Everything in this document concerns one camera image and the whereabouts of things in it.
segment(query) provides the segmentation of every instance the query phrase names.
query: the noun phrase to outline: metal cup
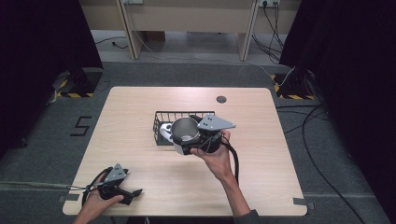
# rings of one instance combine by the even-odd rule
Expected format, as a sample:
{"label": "metal cup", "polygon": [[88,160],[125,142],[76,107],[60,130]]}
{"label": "metal cup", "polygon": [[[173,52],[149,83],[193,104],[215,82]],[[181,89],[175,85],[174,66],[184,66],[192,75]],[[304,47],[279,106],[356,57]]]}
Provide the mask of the metal cup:
{"label": "metal cup", "polygon": [[172,124],[163,124],[160,133],[174,144],[175,150],[179,154],[185,155],[182,147],[183,142],[190,142],[199,138],[198,122],[192,118],[180,118]]}

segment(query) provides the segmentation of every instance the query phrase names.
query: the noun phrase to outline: black sleeve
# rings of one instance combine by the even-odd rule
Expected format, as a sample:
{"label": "black sleeve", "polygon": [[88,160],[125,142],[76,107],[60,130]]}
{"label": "black sleeve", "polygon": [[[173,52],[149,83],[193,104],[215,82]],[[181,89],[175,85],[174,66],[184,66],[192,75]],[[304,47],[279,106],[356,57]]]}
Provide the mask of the black sleeve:
{"label": "black sleeve", "polygon": [[261,224],[259,214],[256,210],[251,210],[248,214],[233,218],[234,224]]}

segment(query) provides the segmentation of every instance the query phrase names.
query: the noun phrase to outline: floor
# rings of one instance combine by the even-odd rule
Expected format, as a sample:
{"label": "floor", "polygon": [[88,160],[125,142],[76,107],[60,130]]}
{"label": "floor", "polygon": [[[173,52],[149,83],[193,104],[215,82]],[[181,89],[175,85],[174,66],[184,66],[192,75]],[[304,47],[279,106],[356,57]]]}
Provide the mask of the floor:
{"label": "floor", "polygon": [[[105,83],[105,81],[111,80],[112,85],[117,85],[121,80],[120,77],[124,78],[124,71],[131,73],[137,67],[143,67],[142,63],[166,63],[168,66],[162,66],[165,68],[173,66],[169,63],[176,63],[179,64],[177,69],[182,72],[190,71],[192,67],[195,70],[199,70],[196,69],[199,63],[255,65],[259,66],[261,70],[247,66],[241,69],[243,73],[246,73],[245,71],[251,72],[254,76],[253,82],[255,85],[261,85],[258,81],[254,81],[256,80],[255,78],[262,81],[274,73],[274,68],[286,72],[291,69],[272,62],[268,55],[263,53],[254,42],[251,42],[249,46],[247,61],[240,62],[236,36],[232,34],[167,32],[165,42],[146,42],[147,47],[143,49],[138,60],[131,59],[127,48],[120,49],[113,46],[112,42],[115,42],[120,47],[127,46],[123,31],[92,31],[92,36],[95,42],[100,42],[96,46],[105,65],[118,63],[108,66],[109,69],[105,71],[102,84],[107,84],[108,82]],[[271,35],[257,35],[257,37],[265,45],[270,45]],[[240,75],[240,72],[235,71],[233,73],[233,68],[227,69],[232,76]],[[156,78],[158,73],[155,73],[157,71],[154,70],[149,69],[151,74],[140,74],[134,77],[134,81],[138,85],[140,82],[146,83],[145,76],[149,76],[151,79]],[[166,82],[165,85],[169,85],[170,82],[165,77],[160,81]],[[8,153],[5,159],[1,160],[0,180],[63,183],[60,180],[60,176],[63,176],[64,180],[72,181],[78,168],[79,163],[77,161],[82,158],[89,138],[79,138],[74,141],[64,141],[64,139],[70,139],[69,132],[74,130],[75,118],[78,118],[78,116],[85,113],[92,114],[92,120],[99,117],[100,111],[92,109],[104,103],[107,91],[97,92],[95,101],[90,99],[72,100],[65,97],[59,99],[57,104],[49,108],[37,123],[37,129],[32,133],[32,136],[36,136],[36,138],[31,139],[35,144],[31,144],[30,148],[27,149],[14,150],[12,153]],[[301,101],[293,104],[277,99],[275,101],[276,105],[305,105]],[[346,204],[339,199],[338,195],[334,193],[313,168],[311,160],[308,159],[305,151],[303,151],[304,145],[301,141],[301,132],[291,131],[294,127],[301,125],[304,120],[304,116],[301,116],[301,114],[306,115],[307,112],[309,112],[307,108],[295,108],[294,111],[284,108],[284,111],[278,111],[278,115],[282,128],[288,131],[288,133],[285,133],[285,137],[290,147],[290,154],[295,163],[296,173],[299,176],[304,196],[309,202],[308,215],[305,217],[266,217],[264,221],[265,223],[293,224],[359,223],[359,220],[356,219]],[[61,125],[59,123],[60,120],[64,120],[65,125]],[[314,133],[307,135],[307,141],[311,144],[314,156],[316,155],[318,166],[323,169],[334,185],[340,189],[344,197],[366,220],[366,223],[389,223],[374,194],[364,181],[359,168],[347,157],[347,153],[343,150],[331,123],[324,119],[313,119],[310,121],[307,131]],[[56,158],[46,154],[48,153],[46,150],[54,153],[53,149],[55,147],[67,150],[56,152]],[[30,153],[37,157],[37,153],[32,152],[32,150],[39,152],[40,157],[36,160],[30,160],[30,158],[33,158],[30,157]],[[29,162],[23,161],[22,157],[27,158]],[[75,165],[76,170],[56,169],[57,172],[50,172],[50,169],[48,169],[48,166],[63,165],[67,167],[71,161],[78,163]],[[43,223],[43,220],[47,220],[49,223],[68,223],[72,220],[72,217],[67,217],[62,213],[63,204],[57,202],[59,193],[55,190],[10,189],[0,185],[0,197],[2,198],[0,201],[0,207],[2,207],[0,209],[2,221],[0,222],[2,223]],[[167,222],[155,219],[154,217],[151,223],[172,223],[172,219],[168,219]],[[116,220],[118,223],[125,223],[127,218],[117,217]],[[132,222],[143,224],[145,221],[136,219],[132,220]],[[100,217],[94,223],[111,222],[108,217]]]}
{"label": "floor", "polygon": [[[92,31],[92,35],[96,43],[115,37],[96,45],[103,62],[276,64],[254,41],[249,46],[247,61],[241,62],[235,34],[166,32],[165,42],[146,41],[146,46],[143,47],[138,60],[132,60],[128,48],[120,49],[112,45],[112,42],[115,42],[122,48],[128,46],[123,31]],[[264,45],[270,46],[272,35],[257,35],[257,37]],[[285,35],[279,37],[283,41],[286,39]],[[275,41],[271,47],[280,49]]]}

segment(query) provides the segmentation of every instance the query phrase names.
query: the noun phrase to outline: power outlet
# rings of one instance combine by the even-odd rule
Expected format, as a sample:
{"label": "power outlet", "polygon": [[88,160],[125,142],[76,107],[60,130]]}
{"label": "power outlet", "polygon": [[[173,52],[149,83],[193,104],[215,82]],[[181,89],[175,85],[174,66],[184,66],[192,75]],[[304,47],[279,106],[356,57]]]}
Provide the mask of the power outlet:
{"label": "power outlet", "polygon": [[266,1],[267,7],[275,7],[277,4],[279,6],[280,0],[259,0],[259,7],[262,7],[262,3]]}

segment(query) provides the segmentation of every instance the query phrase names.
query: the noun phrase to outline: yellow black hazard tape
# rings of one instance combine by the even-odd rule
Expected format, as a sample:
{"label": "yellow black hazard tape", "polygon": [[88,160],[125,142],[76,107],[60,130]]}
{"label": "yellow black hazard tape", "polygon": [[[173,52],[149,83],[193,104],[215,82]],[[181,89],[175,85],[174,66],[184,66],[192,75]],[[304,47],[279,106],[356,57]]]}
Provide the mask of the yellow black hazard tape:
{"label": "yellow black hazard tape", "polygon": [[[276,76],[279,76],[277,74],[271,75],[272,80],[275,82]],[[302,94],[295,94],[293,92],[283,92],[282,91],[282,86],[279,86],[280,83],[275,82],[274,88],[276,92],[276,96],[281,98],[281,99],[292,99],[292,100],[314,100],[314,96],[309,93],[309,90],[306,90],[306,92]]]}
{"label": "yellow black hazard tape", "polygon": [[93,93],[75,93],[75,92],[58,92],[58,97],[71,97],[71,98],[81,98],[81,97],[93,97]]}
{"label": "yellow black hazard tape", "polygon": [[76,91],[75,84],[73,81],[69,81],[69,78],[65,79],[57,93],[57,97],[70,97],[70,98],[82,98],[82,97],[93,97],[92,90],[78,90]]}

